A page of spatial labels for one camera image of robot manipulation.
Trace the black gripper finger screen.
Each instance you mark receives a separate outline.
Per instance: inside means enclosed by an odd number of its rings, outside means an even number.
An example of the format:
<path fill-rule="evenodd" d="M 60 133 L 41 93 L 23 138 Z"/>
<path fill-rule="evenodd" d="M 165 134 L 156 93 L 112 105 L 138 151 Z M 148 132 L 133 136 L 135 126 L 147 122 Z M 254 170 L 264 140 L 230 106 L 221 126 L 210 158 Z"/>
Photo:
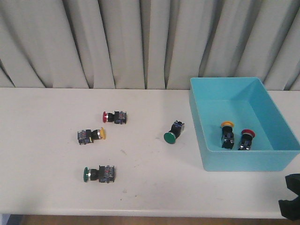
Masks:
<path fill-rule="evenodd" d="M 279 200 L 278 201 L 281 215 L 289 220 L 300 219 L 300 197 L 293 200 Z"/>
<path fill-rule="evenodd" d="M 300 174 L 294 173 L 285 176 L 286 186 L 296 195 L 300 195 Z"/>

